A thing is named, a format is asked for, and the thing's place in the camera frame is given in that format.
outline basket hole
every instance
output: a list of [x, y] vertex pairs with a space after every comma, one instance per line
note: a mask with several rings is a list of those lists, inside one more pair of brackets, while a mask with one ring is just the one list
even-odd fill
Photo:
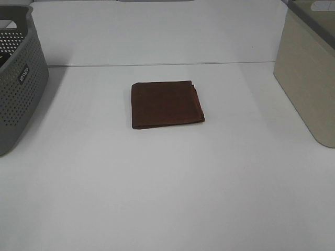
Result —
[[16, 23], [13, 20], [1, 20], [1, 22], [4, 24], [6, 28], [5, 30], [15, 30], [17, 28]]

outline gray plastic basket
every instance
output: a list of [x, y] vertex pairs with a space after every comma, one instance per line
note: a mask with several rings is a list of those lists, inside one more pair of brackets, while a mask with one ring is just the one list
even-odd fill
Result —
[[9, 59], [0, 68], [0, 155], [16, 143], [35, 111], [49, 78], [32, 8], [0, 5], [0, 20], [15, 29], [0, 29], [0, 52]]

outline white tabletop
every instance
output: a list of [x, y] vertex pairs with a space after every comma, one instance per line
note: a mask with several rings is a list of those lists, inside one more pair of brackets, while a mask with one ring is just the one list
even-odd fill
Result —
[[[335, 155], [273, 63], [50, 69], [1, 158], [1, 251], [333, 250]], [[192, 80], [200, 124], [133, 130], [135, 82]]]

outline basket handle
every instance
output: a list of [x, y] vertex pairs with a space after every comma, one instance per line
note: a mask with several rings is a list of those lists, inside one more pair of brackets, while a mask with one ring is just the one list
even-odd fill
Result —
[[0, 20], [11, 20], [16, 24], [15, 30], [26, 35], [28, 23], [32, 20], [31, 7], [25, 5], [0, 5]]

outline gray basket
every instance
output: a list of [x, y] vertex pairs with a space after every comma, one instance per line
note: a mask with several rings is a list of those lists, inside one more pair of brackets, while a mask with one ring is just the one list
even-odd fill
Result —
[[0, 20], [16, 24], [0, 29], [0, 52], [10, 54], [0, 68], [0, 155], [15, 145], [49, 78], [31, 12], [30, 6], [0, 5]]

